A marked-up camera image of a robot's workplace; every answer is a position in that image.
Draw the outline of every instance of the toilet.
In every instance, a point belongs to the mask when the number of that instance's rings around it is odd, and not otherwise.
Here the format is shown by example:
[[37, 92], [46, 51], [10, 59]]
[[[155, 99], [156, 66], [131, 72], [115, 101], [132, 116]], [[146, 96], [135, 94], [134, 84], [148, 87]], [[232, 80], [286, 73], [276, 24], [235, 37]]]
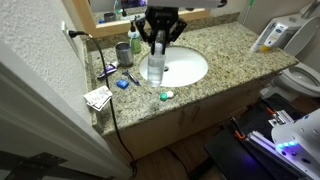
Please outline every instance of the toilet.
[[[308, 20], [295, 33], [283, 50], [292, 56], [296, 56], [312, 39], [319, 24], [319, 17]], [[320, 97], [320, 73], [300, 62], [283, 70], [260, 93], [265, 98], [277, 93], [290, 102], [298, 96]]]

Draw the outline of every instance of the white sink basin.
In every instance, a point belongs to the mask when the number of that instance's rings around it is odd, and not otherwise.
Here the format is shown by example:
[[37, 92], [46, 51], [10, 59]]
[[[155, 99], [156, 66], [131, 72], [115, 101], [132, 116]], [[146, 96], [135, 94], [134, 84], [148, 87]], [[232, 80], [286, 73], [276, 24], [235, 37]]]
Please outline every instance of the white sink basin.
[[[206, 59], [198, 52], [183, 47], [169, 47], [166, 49], [165, 67], [161, 86], [181, 87], [195, 83], [208, 72]], [[140, 63], [140, 74], [147, 80], [148, 56]]]

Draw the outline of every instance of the small bottle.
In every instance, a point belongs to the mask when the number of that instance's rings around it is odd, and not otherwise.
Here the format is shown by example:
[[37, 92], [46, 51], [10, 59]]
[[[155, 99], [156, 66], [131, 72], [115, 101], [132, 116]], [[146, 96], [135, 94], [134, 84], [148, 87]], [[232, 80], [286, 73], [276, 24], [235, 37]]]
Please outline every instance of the small bottle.
[[148, 84], [152, 87], [159, 87], [162, 83], [166, 55], [161, 54], [161, 52], [162, 44], [156, 43], [154, 55], [150, 53], [148, 57]]
[[128, 37], [129, 37], [132, 53], [134, 54], [140, 53], [141, 52], [140, 33], [134, 27], [133, 22], [131, 22], [131, 27], [128, 32]]

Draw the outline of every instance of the mirror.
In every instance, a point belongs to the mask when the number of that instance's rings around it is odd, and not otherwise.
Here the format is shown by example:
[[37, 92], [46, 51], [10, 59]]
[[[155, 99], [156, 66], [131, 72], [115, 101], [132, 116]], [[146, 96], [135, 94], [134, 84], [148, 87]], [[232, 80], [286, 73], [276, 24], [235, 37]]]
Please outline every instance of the mirror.
[[[92, 0], [90, 4], [88, 0], [72, 0], [72, 10], [69, 13], [75, 13], [76, 17], [73, 18], [74, 21], [80, 21], [82, 28], [85, 32], [91, 34], [93, 37], [104, 37], [115, 34], [127, 33], [130, 28], [130, 20], [113, 21], [109, 23], [97, 24], [95, 20], [94, 12], [91, 8]], [[143, 14], [146, 10], [146, 6], [128, 8], [128, 10], [133, 10], [133, 14]], [[193, 11], [182, 10], [179, 11], [179, 17], [183, 18], [185, 21], [191, 21], [196, 19], [202, 19], [210, 16], [210, 10], [205, 9], [195, 9]], [[145, 29], [150, 28], [149, 24], [146, 23]]]
[[89, 5], [96, 24], [134, 20], [146, 11], [146, 0], [89, 0]]

